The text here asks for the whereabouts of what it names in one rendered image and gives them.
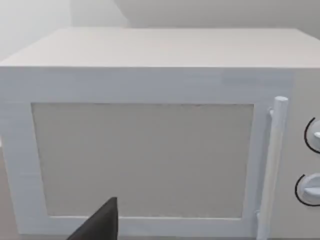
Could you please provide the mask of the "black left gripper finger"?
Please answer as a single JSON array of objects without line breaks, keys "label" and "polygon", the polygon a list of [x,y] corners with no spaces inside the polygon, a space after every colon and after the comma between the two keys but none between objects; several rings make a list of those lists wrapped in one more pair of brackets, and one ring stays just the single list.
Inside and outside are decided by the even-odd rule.
[{"label": "black left gripper finger", "polygon": [[118,240],[118,199],[111,197],[66,240]]}]

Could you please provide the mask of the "pale microwave door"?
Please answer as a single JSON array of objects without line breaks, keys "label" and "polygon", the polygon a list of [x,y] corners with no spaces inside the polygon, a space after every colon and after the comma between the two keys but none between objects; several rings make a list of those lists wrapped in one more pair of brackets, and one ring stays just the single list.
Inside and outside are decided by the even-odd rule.
[{"label": "pale microwave door", "polygon": [[22,235],[68,235],[117,196],[126,237],[254,237],[268,108],[293,71],[0,66]]}]

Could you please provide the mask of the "white microwave knob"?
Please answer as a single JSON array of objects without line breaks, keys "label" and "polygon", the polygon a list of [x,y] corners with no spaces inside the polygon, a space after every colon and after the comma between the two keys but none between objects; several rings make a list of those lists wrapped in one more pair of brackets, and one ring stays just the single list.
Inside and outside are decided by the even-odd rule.
[{"label": "white microwave knob", "polygon": [[301,175],[294,186],[298,202],[311,208],[320,208],[320,173]]},{"label": "white microwave knob", "polygon": [[303,140],[309,150],[320,155],[320,119],[313,117],[307,123]]}]

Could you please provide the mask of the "pale microwave oven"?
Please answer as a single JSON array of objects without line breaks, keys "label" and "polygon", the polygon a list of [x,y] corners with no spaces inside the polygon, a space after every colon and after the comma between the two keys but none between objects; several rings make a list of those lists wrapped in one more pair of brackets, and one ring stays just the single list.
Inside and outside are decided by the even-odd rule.
[{"label": "pale microwave oven", "polygon": [[[319,239],[320,207],[297,201],[301,175],[320,173],[320,154],[304,142],[307,123],[320,120],[320,40],[295,29],[68,28],[58,30],[0,62],[0,67],[276,68],[293,72],[282,142],[271,239]],[[266,128],[256,239],[270,140]]]}]

